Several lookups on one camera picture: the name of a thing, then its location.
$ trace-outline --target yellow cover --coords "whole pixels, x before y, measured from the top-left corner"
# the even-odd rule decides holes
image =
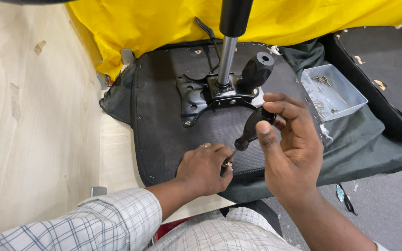
[[[69,3],[94,34],[103,57],[97,71],[116,77],[120,49],[138,58],[170,43],[208,39],[197,16],[219,31],[221,0],[78,0]],[[402,25],[402,0],[254,0],[238,42],[293,45],[350,27]]]

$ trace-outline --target red object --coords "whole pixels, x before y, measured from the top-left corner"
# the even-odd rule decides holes
[[[170,232],[170,230],[174,229],[175,227],[177,227],[179,224],[181,224],[182,222],[191,219],[192,217],[188,217],[185,219],[181,219],[181,220],[177,220],[177,221],[172,221],[166,224],[162,224],[159,228],[158,231],[156,231],[156,240],[159,240],[160,238],[162,238],[166,233]]]

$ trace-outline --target black fabric seat cushion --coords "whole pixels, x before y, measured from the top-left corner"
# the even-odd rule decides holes
[[[248,60],[266,46],[239,43],[231,72],[241,74]],[[282,56],[273,54],[274,70],[263,85],[264,92],[282,92],[305,101],[314,116],[319,134],[320,120],[305,89]],[[231,107],[204,112],[193,127],[184,128],[181,98],[175,77],[186,74],[201,79],[218,63],[212,46],[163,49],[142,55],[136,66],[132,88],[132,124],[137,167],[146,186],[168,181],[184,152],[210,142],[222,142],[233,148],[243,126],[253,112],[247,107]],[[234,180],[246,181],[264,176],[265,159],[258,141],[234,157]]]
[[[402,142],[402,29],[351,28],[322,42],[326,60],[368,99],[371,111],[385,125],[384,134]]]

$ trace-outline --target clear plastic box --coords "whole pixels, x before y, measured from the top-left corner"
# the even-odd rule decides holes
[[[318,76],[326,77],[331,86],[312,79]],[[305,69],[301,82],[323,122],[352,114],[368,102],[331,64]]]

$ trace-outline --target white plaid shirt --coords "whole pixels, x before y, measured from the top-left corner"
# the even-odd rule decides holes
[[[0,250],[144,250],[162,221],[159,201],[142,188],[92,197],[69,214],[0,234]],[[189,219],[149,250],[299,250],[289,245],[260,214],[231,208]]]

